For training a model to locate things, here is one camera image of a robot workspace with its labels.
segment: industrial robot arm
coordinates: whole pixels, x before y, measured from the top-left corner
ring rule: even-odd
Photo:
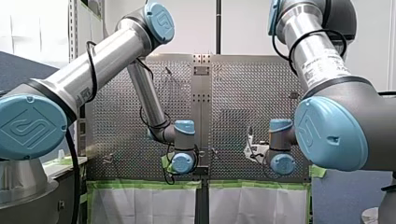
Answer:
[[[351,2],[274,1],[270,18],[269,34],[288,46],[305,91],[294,118],[305,156],[340,171],[395,171],[396,100],[352,76],[337,51],[345,54],[356,34]]]
[[[147,4],[122,18],[116,32],[95,45],[91,54],[79,56],[47,79],[31,79],[1,97],[0,205],[47,187],[38,158],[63,141],[79,108],[126,67],[152,138],[175,146],[173,169],[181,174],[189,172],[194,164],[194,124],[178,120],[173,125],[165,118],[148,71],[136,62],[171,41],[174,33],[166,8]]]

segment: pegboard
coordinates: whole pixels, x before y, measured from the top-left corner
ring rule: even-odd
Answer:
[[[211,179],[274,180],[309,182],[309,163],[301,150],[292,149],[297,168],[280,177],[270,169],[245,158],[248,127],[253,128],[253,144],[269,141],[271,119],[292,119],[303,95],[298,78],[277,57],[213,56],[212,123],[210,146]]]
[[[192,90],[197,89],[197,84],[210,85],[207,89],[211,94],[206,96],[205,102],[205,106],[210,105],[205,110],[209,113],[203,111],[198,116],[201,119],[209,117],[208,134],[201,136],[207,138],[210,153],[217,151],[216,155],[209,154],[210,178],[269,180],[259,164],[245,158],[243,149],[247,128],[253,127],[254,143],[268,141],[270,119],[291,118],[299,102],[299,99],[290,99],[292,92],[302,95],[297,78],[277,57],[206,57],[210,83],[200,84],[197,82],[203,79],[194,74],[198,63],[194,55],[147,58],[163,110],[173,121],[197,118],[194,111],[199,98]],[[167,146],[147,138],[147,129],[139,118],[139,108],[140,103],[126,70],[102,88],[95,102],[87,107],[87,153],[91,158],[89,179],[163,180],[160,157]],[[297,160],[297,172],[277,181],[309,181],[308,162],[303,154],[294,148],[293,156]]]
[[[172,121],[191,117],[192,56],[147,58],[163,111]],[[140,103],[126,69],[87,107],[88,178],[163,180],[161,155],[167,146],[149,140]]]

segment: white fabric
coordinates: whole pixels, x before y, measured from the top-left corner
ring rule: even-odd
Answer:
[[[306,190],[211,189],[210,224],[305,224]]]
[[[210,224],[305,224],[306,190],[211,189]],[[193,224],[195,189],[98,189],[92,224]]]
[[[193,224],[195,189],[98,189],[92,224]]]

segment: small object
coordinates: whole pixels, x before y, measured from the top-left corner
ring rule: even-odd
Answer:
[[[172,159],[172,169],[181,175],[188,173],[194,165],[194,159],[187,153],[177,153]]]
[[[292,92],[290,93],[289,98],[292,99],[292,100],[297,100],[299,96],[300,96],[300,94],[299,94],[298,92],[292,91]]]
[[[290,175],[295,167],[296,162],[289,154],[278,154],[271,159],[271,169],[279,175]]]
[[[60,162],[60,161],[62,161],[64,159],[64,150],[63,149],[60,149],[59,151],[58,151],[58,158],[56,159],[56,161],[57,162]]]

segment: light blue joint cap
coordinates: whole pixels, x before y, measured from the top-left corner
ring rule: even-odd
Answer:
[[[195,134],[194,121],[189,119],[175,121],[175,129],[176,131],[187,135]]]
[[[50,153],[64,139],[67,119],[51,100],[36,95],[0,99],[0,158],[31,160]]]
[[[291,119],[271,119],[270,121],[270,133],[277,133],[287,130],[293,126]]]
[[[177,153],[172,159],[172,169],[181,175],[188,173],[194,165],[194,159],[186,153]]]
[[[169,11],[159,3],[145,5],[148,28],[161,44],[169,43],[175,36],[175,24]]]
[[[294,126],[302,152],[320,167],[356,171],[367,162],[368,146],[361,126],[329,98],[314,96],[300,102]]]
[[[289,154],[278,154],[271,159],[271,169],[279,175],[290,175],[295,168],[296,162]]]
[[[282,4],[282,0],[273,0],[270,8],[270,18],[268,20],[268,35],[275,35],[276,17],[278,6]]]

